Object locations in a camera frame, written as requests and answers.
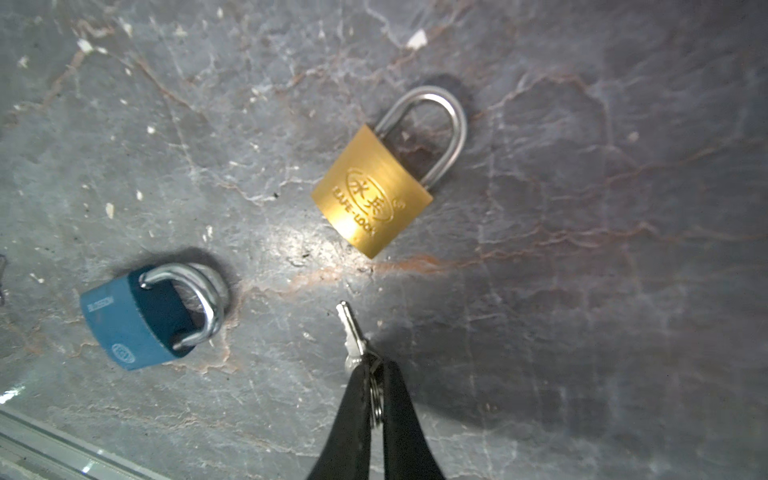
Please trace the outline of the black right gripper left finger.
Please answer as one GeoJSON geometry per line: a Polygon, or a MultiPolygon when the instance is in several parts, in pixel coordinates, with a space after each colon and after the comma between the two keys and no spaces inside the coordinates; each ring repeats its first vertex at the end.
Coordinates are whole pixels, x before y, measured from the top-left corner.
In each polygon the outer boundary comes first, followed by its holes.
{"type": "Polygon", "coordinates": [[[309,480],[367,480],[370,474],[370,366],[351,373],[326,444],[308,475],[309,480]]]}

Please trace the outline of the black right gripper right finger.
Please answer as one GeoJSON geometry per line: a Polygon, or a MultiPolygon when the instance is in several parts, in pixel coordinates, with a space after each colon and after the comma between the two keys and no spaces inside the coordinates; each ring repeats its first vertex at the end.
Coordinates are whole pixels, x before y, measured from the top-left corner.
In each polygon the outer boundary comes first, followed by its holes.
{"type": "Polygon", "coordinates": [[[436,462],[396,362],[383,364],[383,447],[386,479],[440,479],[436,462]]]}

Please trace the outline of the silver key with ring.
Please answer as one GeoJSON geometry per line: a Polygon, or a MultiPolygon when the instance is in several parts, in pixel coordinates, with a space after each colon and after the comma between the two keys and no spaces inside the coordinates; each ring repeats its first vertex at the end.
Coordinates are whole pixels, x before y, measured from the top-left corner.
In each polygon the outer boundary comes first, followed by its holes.
{"type": "Polygon", "coordinates": [[[352,312],[350,304],[342,300],[336,305],[336,311],[341,320],[346,338],[345,371],[351,375],[361,364],[370,367],[369,398],[371,404],[370,424],[372,429],[378,428],[383,417],[383,387],[382,387],[382,358],[369,346],[369,342],[361,330],[352,312]]]}

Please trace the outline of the brass padlock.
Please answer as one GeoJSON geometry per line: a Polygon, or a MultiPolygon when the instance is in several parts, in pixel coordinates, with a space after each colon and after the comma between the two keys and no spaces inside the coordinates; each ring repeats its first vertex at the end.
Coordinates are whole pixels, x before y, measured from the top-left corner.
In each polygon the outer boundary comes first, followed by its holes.
{"type": "Polygon", "coordinates": [[[372,259],[433,201],[430,189],[461,154],[468,121],[458,99],[438,86],[420,86],[399,98],[374,126],[363,125],[311,197],[334,229],[372,259]],[[384,144],[385,137],[414,106],[432,102],[451,121],[446,151],[421,179],[411,175],[384,144]]]}

